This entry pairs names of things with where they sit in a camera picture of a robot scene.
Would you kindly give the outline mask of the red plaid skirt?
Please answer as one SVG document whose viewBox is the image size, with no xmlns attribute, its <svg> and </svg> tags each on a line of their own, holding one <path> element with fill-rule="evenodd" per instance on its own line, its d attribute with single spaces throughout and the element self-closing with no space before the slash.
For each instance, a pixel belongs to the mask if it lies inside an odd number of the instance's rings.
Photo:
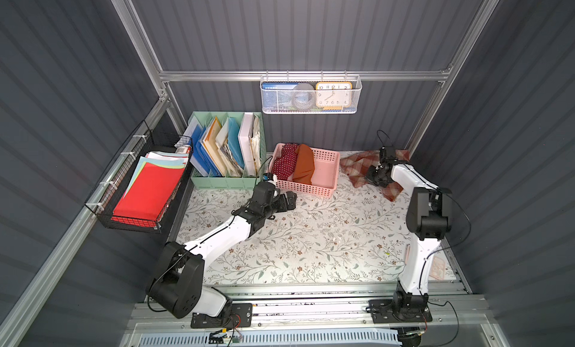
<svg viewBox="0 0 575 347">
<path fill-rule="evenodd" d="M 344 173 L 354 188 L 362 188 L 366 185 L 372 185 L 365 178 L 370 167 L 377 167 L 380 161 L 378 150 L 356 152 L 348 157 L 340 159 L 340 170 Z M 397 182 L 392 182 L 386 187 L 380 187 L 380 193 L 389 200 L 394 202 L 404 190 Z"/>
</svg>

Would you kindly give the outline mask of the red polka dot skirt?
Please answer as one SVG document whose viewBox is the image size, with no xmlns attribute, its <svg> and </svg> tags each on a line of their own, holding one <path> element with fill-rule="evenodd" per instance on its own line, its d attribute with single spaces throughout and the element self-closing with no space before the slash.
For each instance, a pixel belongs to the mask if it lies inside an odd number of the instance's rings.
<svg viewBox="0 0 575 347">
<path fill-rule="evenodd" d="M 286 143 L 279 151 L 278 156 L 272 165 L 272 173 L 278 180 L 288 180 L 296 170 L 299 145 L 296 143 Z"/>
</svg>

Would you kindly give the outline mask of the rust brown skirt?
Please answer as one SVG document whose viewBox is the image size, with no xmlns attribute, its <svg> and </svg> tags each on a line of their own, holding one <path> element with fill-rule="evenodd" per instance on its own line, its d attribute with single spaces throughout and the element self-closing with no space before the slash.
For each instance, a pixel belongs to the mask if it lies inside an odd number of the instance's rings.
<svg viewBox="0 0 575 347">
<path fill-rule="evenodd" d="M 311 180 L 315 172 L 314 152 L 309 146 L 301 144 L 296 148 L 296 153 L 297 159 L 292 181 L 299 184 L 311 185 Z"/>
</svg>

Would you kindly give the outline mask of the pink plastic basket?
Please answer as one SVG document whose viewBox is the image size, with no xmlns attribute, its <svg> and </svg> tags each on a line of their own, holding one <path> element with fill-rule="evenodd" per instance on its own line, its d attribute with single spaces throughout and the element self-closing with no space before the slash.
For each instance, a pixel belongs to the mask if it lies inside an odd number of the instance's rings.
<svg viewBox="0 0 575 347">
<path fill-rule="evenodd" d="M 268 173 L 272 173 L 274 160 L 284 145 L 286 145 L 286 143 L 278 143 L 276 145 L 272 159 L 270 160 L 270 165 L 267 169 Z M 288 180 L 278 180 L 276 185 L 283 191 L 293 191 L 298 194 L 330 198 L 338 185 L 341 154 L 332 150 L 310 148 L 314 152 L 315 164 L 315 172 L 311 180 L 311 185 L 293 182 L 293 175 L 290 176 Z"/>
</svg>

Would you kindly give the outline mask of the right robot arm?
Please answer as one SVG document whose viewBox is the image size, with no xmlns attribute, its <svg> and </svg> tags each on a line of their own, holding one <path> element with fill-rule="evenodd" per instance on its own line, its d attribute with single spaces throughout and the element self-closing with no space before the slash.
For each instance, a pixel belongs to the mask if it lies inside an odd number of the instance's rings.
<svg viewBox="0 0 575 347">
<path fill-rule="evenodd" d="M 435 253 L 452 228 L 450 191 L 421 176 L 413 165 L 401 160 L 390 146 L 379 151 L 379 163 L 370 167 L 366 179 L 386 187 L 397 182 L 410 196 L 406 226 L 411 233 L 410 251 L 394 293 L 392 310 L 396 314 L 422 312 L 428 304 L 428 280 Z"/>
</svg>

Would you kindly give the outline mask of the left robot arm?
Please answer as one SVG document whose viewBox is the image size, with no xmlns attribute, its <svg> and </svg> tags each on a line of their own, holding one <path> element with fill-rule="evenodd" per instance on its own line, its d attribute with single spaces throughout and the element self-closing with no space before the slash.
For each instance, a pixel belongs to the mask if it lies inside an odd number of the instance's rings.
<svg viewBox="0 0 575 347">
<path fill-rule="evenodd" d="M 191 313 L 221 319 L 231 318 L 232 300 L 204 285 L 210 265 L 233 246 L 253 236 L 275 215 L 296 209 L 297 194 L 282 193 L 274 182 L 259 182 L 248 202 L 231 212 L 230 218 L 205 235 L 183 244 L 168 242 L 154 267 L 146 289 L 146 302 L 157 302 L 177 319 Z"/>
</svg>

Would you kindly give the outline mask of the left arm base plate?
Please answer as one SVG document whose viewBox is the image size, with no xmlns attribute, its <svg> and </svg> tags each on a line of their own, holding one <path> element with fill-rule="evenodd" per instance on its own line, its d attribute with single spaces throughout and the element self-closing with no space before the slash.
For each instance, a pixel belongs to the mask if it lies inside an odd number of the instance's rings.
<svg viewBox="0 0 575 347">
<path fill-rule="evenodd" d="M 252 324 L 253 304 L 250 303 L 232 303 L 226 305 L 217 317 L 211 317 L 206 314 L 193 313 L 190 324 L 192 329 L 200 328 L 248 328 Z"/>
</svg>

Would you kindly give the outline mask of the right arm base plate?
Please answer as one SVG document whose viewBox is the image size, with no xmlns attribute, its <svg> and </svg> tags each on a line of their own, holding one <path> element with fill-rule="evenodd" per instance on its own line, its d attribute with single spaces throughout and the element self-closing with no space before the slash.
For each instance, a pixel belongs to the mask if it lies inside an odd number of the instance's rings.
<svg viewBox="0 0 575 347">
<path fill-rule="evenodd" d="M 424 323 L 434 319 L 427 307 L 397 307 L 392 299 L 372 299 L 368 301 L 366 312 L 374 324 Z"/>
</svg>

